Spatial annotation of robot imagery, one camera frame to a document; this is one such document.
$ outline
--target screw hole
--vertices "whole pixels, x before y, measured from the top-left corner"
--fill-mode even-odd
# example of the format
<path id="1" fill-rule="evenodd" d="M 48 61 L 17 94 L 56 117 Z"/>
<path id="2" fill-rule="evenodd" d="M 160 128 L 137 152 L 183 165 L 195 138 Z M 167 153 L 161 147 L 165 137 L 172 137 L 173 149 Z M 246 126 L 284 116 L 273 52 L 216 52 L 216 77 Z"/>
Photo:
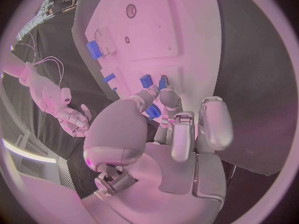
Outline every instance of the screw hole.
<path id="1" fill-rule="evenodd" d="M 135 5 L 129 4 L 127 6 L 127 16 L 128 16 L 128 18 L 133 18 L 136 15 L 136 12 L 137 12 L 137 10 L 136 10 Z"/>

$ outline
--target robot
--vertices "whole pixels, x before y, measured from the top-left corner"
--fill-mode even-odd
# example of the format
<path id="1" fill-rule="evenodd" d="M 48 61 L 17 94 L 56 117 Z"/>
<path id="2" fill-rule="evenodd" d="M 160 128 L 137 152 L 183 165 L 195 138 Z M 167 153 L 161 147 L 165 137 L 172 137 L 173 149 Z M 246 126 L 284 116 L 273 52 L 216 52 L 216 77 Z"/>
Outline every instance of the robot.
<path id="1" fill-rule="evenodd" d="M 59 88 L 40 76 L 34 65 L 11 54 L 4 72 L 29 87 L 38 107 L 56 117 L 72 136 L 85 137 L 84 159 L 93 171 L 100 202 L 121 218 L 119 223 L 213 223 L 226 194 L 226 180 L 215 150 L 227 148 L 233 128 L 226 104 L 207 97 L 199 111 L 195 139 L 194 112 L 184 111 L 174 87 L 152 85 L 105 108 L 94 119 L 71 109 L 69 88 Z M 147 143 L 147 121 L 142 113 L 159 97 L 162 120 Z"/>

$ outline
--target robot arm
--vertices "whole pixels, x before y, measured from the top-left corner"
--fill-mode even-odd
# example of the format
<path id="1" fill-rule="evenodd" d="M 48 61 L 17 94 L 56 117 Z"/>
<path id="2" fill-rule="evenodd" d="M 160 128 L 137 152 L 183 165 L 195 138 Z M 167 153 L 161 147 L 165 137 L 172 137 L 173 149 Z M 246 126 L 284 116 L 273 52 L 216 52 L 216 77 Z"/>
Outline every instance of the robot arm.
<path id="1" fill-rule="evenodd" d="M 81 108 L 86 116 L 67 106 L 71 102 L 69 88 L 61 89 L 47 77 L 39 75 L 34 65 L 23 63 L 12 53 L 6 58 L 3 71 L 17 77 L 22 85 L 29 87 L 31 97 L 37 106 L 43 112 L 57 118 L 67 133 L 76 137 L 85 136 L 91 115 L 85 105 Z"/>

